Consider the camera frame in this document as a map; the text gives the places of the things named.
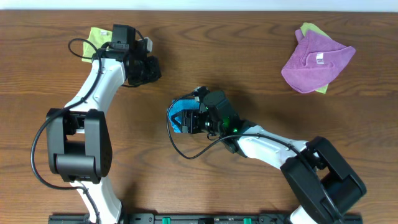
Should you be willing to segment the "blue microfiber cloth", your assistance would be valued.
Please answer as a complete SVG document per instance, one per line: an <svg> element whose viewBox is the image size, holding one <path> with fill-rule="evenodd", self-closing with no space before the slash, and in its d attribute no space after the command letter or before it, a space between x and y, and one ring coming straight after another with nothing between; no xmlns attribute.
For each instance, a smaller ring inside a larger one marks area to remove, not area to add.
<svg viewBox="0 0 398 224"><path fill-rule="evenodd" d="M198 110L200 108L200 103L194 99L184 99L178 100L171 109L169 109L168 120L171 123L172 129L175 133L181 133L178 125L172 121L172 117L177 123L182 122L182 113L186 110Z"/></svg>

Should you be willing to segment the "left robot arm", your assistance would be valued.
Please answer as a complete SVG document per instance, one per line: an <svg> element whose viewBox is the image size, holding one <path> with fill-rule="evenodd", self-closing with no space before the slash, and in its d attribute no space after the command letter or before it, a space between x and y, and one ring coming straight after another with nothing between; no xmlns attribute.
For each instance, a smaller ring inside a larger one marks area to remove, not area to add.
<svg viewBox="0 0 398 224"><path fill-rule="evenodd" d="M49 167L76 190L89 210L86 223L122 223L123 205L108 177L113 150L106 113L117 90L160 78L159 63L151 56L149 39L131 44L108 42L92 56L91 71L74 98L47 113Z"/></svg>

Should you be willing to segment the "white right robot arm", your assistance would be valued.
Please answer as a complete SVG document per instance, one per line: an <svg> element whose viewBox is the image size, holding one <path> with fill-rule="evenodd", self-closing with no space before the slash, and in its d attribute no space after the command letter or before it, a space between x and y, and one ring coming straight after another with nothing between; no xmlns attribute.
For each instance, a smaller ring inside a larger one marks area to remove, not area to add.
<svg viewBox="0 0 398 224"><path fill-rule="evenodd" d="M216 136L227 150L279 169L300 206L291 223L344 223L344 215L367 192L364 182L332 143L288 139L266 131L234 111L210 106L167 112L179 133Z"/></svg>

